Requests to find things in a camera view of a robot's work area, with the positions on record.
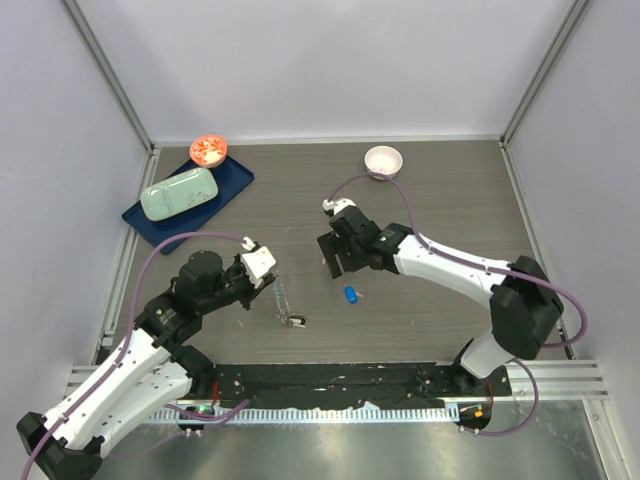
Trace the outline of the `large keyring with blue handle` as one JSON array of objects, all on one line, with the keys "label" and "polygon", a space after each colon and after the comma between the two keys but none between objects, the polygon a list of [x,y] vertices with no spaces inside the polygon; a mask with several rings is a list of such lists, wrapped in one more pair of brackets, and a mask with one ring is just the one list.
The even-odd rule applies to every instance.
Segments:
[{"label": "large keyring with blue handle", "polygon": [[283,325],[291,327],[292,326],[291,319],[290,319],[291,312],[288,304],[288,299],[287,299],[284,287],[282,286],[278,277],[274,279],[273,289],[274,289],[276,307],[278,310],[278,319]]}]

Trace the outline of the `blue tagged key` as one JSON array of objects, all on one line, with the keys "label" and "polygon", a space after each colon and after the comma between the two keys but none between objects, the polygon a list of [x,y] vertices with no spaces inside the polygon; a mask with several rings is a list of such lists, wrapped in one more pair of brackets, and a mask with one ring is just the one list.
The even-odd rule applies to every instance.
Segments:
[{"label": "blue tagged key", "polygon": [[346,300],[351,305],[357,304],[362,298],[362,295],[352,286],[346,286],[344,288],[344,294],[345,294]]}]

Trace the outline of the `black key fob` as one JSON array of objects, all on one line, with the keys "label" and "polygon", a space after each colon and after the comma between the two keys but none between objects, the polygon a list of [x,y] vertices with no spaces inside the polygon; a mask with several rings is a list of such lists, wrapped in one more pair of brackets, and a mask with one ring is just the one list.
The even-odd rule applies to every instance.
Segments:
[{"label": "black key fob", "polygon": [[301,315],[291,315],[288,318],[289,324],[294,328],[305,328],[306,327],[306,317]]}]

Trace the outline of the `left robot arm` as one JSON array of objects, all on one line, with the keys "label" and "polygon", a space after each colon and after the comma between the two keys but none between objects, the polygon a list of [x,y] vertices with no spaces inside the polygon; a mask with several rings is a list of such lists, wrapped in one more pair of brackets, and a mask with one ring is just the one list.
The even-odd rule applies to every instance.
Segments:
[{"label": "left robot arm", "polygon": [[109,452],[155,411],[185,396],[205,397],[214,383],[214,365],[189,339],[205,315],[235,302],[250,308],[274,282],[275,266],[265,246],[236,255],[230,266],[215,252],[192,254],[78,388],[46,413],[21,418],[17,431],[28,464],[49,479],[90,479]]}]

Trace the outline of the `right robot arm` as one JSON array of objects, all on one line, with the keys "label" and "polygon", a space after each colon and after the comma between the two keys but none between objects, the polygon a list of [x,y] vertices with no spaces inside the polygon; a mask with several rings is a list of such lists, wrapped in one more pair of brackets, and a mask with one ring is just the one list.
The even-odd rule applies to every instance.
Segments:
[{"label": "right robot arm", "polygon": [[529,257],[489,260],[401,224],[380,228],[349,199],[326,200],[322,208],[331,230],[317,242],[331,277],[364,268],[387,271],[434,282],[488,309],[488,332],[470,340],[453,363],[451,380],[462,394],[477,393],[512,359],[535,359],[563,313],[540,265]]}]

